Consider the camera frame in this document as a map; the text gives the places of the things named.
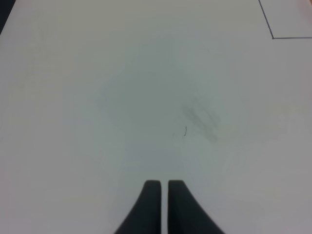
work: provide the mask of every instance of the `white table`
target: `white table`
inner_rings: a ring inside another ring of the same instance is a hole
[[[18,0],[0,36],[0,233],[111,234],[147,179],[162,233],[169,179],[227,234],[308,233],[311,59],[312,40],[271,39],[256,0]]]

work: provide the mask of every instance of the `black line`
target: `black line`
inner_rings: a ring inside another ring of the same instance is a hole
[[[260,1],[260,0],[258,0],[258,1],[259,1],[259,4],[260,4],[260,7],[261,7],[261,10],[262,10],[262,13],[263,13],[263,15],[264,15],[265,21],[267,22],[267,25],[268,25],[269,31],[270,31],[270,33],[271,33],[272,39],[274,39],[274,36],[273,36],[272,30],[271,30],[271,27],[270,27],[270,25],[269,25],[269,22],[268,22],[267,16],[266,16],[266,15],[265,15],[265,13],[264,13],[264,10],[263,10],[263,7],[262,7],[262,4],[261,4],[261,1]]]
[[[274,39],[312,39],[312,37],[274,38]]]

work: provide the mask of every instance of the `black object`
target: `black object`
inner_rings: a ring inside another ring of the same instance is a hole
[[[160,234],[161,184],[147,180],[134,207],[115,234]]]
[[[161,185],[148,180],[115,234],[160,234]],[[182,180],[169,181],[168,234],[224,234],[196,202]]]
[[[15,0],[0,0],[0,34],[13,8]]]

